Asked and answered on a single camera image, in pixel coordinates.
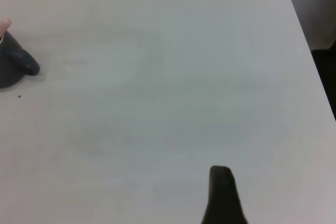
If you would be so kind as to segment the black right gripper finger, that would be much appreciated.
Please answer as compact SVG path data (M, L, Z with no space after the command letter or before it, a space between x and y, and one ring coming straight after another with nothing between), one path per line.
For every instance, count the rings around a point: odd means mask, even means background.
M248 223L234 175L226 166L210 168L208 203L202 223Z

